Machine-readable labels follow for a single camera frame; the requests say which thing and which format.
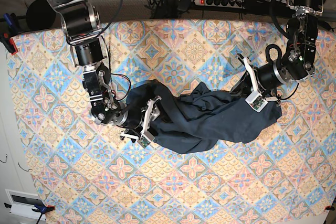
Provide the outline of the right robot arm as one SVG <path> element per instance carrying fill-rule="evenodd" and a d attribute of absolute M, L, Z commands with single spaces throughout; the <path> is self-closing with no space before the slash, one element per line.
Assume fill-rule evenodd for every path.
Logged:
<path fill-rule="evenodd" d="M 70 46 L 73 64 L 83 68 L 83 87 L 91 103 L 91 115 L 97 124 L 112 123 L 137 136 L 147 134 L 153 121 L 160 116 L 156 103 L 160 96 L 136 105 L 125 105 L 112 92 L 110 67 L 103 63 L 101 42 L 104 28 L 98 12 L 89 0 L 47 0 L 61 15 L 61 27 Z"/>

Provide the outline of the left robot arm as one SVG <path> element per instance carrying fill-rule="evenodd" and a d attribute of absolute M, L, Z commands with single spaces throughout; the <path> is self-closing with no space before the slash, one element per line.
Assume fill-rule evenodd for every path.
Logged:
<path fill-rule="evenodd" d="M 254 67 L 246 63 L 245 73 L 232 87 L 235 97 L 246 98 L 254 91 L 261 97 L 275 97 L 281 100 L 277 88 L 291 82 L 300 83 L 314 74 L 318 16 L 323 13 L 325 0 L 286 0 L 293 10 L 292 17 L 282 28 L 275 15 L 275 6 L 281 0 L 270 0 L 269 14 L 277 30 L 287 38 L 286 50 L 270 44 L 265 49 L 266 64 Z"/>

